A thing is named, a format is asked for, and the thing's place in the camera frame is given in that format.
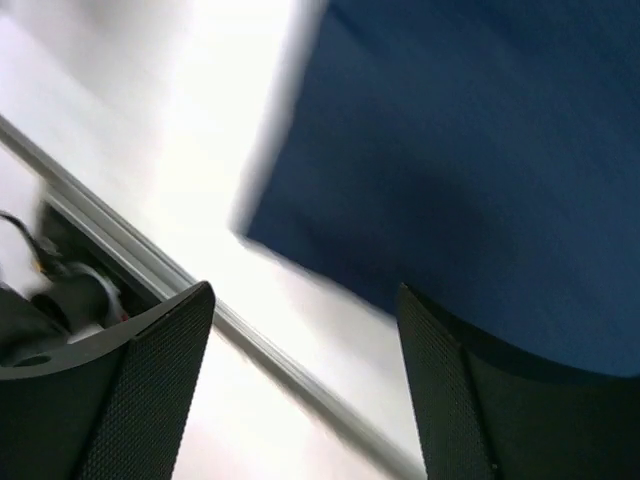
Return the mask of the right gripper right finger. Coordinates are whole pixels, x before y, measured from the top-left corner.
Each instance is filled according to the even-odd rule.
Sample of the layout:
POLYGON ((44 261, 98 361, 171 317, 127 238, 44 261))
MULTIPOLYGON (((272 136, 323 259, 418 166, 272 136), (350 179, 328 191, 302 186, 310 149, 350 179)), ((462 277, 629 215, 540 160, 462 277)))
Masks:
POLYGON ((432 479, 635 479, 639 381, 517 348, 408 286, 397 322, 432 479))

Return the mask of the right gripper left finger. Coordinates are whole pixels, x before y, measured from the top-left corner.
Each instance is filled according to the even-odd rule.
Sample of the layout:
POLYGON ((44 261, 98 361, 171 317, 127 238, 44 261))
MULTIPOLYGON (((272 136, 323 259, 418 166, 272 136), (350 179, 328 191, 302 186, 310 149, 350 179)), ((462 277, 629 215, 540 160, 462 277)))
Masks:
POLYGON ((4 479, 169 479, 213 322, 199 282, 1 370, 4 479))

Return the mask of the dark blue denim jeans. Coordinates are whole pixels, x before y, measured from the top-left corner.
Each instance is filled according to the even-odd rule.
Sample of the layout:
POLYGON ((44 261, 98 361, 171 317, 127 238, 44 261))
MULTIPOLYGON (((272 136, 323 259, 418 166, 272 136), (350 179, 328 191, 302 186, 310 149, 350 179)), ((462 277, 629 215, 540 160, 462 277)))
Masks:
POLYGON ((332 1, 245 230, 391 311, 409 284, 639 371, 639 5, 332 1))

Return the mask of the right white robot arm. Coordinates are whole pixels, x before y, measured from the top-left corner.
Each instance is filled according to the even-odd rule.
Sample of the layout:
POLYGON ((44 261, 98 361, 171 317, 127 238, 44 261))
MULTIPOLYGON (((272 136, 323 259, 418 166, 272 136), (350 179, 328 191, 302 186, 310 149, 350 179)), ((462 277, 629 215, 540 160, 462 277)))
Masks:
MULTIPOLYGON (((198 283, 74 344, 34 301, 1 292, 1 475, 172 476, 212 323, 198 283)), ((639 381, 548 361, 413 289, 398 321, 432 479, 635 479, 639 381)))

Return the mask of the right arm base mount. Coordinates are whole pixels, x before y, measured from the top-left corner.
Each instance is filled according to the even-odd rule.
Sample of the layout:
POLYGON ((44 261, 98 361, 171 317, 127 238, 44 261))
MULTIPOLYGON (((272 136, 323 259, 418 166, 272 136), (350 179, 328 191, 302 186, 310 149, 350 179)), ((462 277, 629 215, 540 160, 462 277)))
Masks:
POLYGON ((27 295, 74 342, 125 322, 160 300, 121 265, 102 237, 86 233, 46 202, 36 229, 13 214, 1 220, 16 227, 31 250, 35 268, 46 282, 27 295))

